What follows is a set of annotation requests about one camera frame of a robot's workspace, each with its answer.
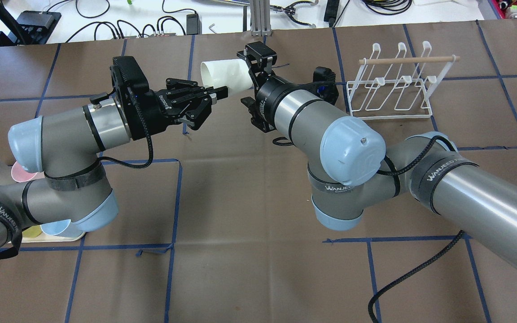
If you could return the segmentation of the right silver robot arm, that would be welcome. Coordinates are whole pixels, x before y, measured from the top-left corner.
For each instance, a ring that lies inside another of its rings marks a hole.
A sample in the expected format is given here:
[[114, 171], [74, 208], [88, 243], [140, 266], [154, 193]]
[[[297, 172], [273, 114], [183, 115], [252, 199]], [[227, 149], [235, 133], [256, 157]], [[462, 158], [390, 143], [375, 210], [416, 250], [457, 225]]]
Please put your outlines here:
[[277, 54], [262, 42], [237, 57], [255, 97], [242, 103], [261, 131], [277, 130], [308, 158], [311, 201], [320, 223], [350, 230], [367, 207], [410, 192], [517, 268], [517, 186], [461, 156], [430, 131], [387, 147], [363, 120], [338, 109], [336, 75], [319, 67], [313, 81], [294, 84], [272, 69]]

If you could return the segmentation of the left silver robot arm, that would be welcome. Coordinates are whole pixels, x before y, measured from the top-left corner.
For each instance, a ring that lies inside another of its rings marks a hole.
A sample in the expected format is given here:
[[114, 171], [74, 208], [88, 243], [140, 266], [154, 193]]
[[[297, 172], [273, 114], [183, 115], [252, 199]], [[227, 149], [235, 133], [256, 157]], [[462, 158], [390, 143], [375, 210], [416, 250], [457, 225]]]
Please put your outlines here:
[[142, 76], [113, 75], [113, 90], [88, 105], [19, 123], [8, 133], [23, 169], [44, 178], [0, 185], [0, 260], [17, 256], [23, 233], [36, 225], [68, 221], [94, 231], [118, 213], [103, 162], [147, 168], [154, 160], [153, 137], [186, 123], [197, 130], [228, 88], [168, 79], [154, 91]]

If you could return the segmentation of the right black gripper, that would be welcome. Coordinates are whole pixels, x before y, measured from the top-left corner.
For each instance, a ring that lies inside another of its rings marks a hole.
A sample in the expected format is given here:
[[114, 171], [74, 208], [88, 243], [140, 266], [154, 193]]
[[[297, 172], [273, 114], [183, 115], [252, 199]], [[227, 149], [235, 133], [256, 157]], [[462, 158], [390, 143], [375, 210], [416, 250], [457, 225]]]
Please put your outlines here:
[[264, 133], [275, 130], [272, 101], [280, 96], [285, 84], [273, 71], [277, 53], [263, 42], [252, 42], [238, 51], [237, 57], [245, 62], [243, 70], [250, 76], [254, 90], [254, 98], [241, 100], [251, 114], [251, 124]]

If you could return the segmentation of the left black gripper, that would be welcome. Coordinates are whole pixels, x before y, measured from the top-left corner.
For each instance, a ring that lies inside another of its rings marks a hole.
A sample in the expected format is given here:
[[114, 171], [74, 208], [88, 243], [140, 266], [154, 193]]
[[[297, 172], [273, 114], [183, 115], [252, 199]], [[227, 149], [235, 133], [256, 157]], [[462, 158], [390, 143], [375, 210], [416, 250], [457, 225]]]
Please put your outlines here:
[[166, 89], [150, 89], [127, 99], [127, 124], [133, 139], [146, 137], [144, 129], [155, 135], [180, 123], [196, 131], [211, 114], [212, 104], [228, 98], [227, 86], [205, 88], [191, 80], [173, 78], [166, 83]]

